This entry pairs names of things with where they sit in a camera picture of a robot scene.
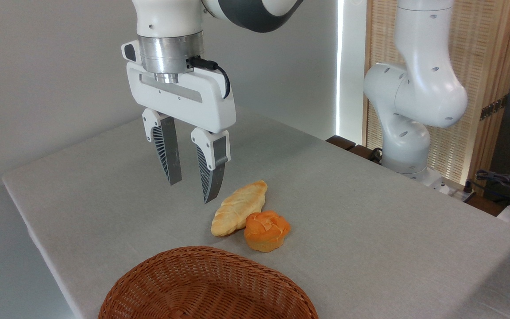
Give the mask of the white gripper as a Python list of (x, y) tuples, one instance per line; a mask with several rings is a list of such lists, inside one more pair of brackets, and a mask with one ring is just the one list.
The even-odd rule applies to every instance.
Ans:
[(168, 84), (144, 70), (136, 40), (122, 45), (122, 56), (127, 60), (126, 73), (133, 98), (149, 108), (142, 113), (144, 131), (147, 140), (156, 147), (170, 185), (182, 180), (174, 118), (197, 127), (191, 139), (197, 148), (204, 203), (210, 202), (218, 196), (225, 164), (231, 160), (226, 129), (236, 121), (233, 94), (224, 98), (224, 75), (196, 68), (179, 74), (178, 83)]

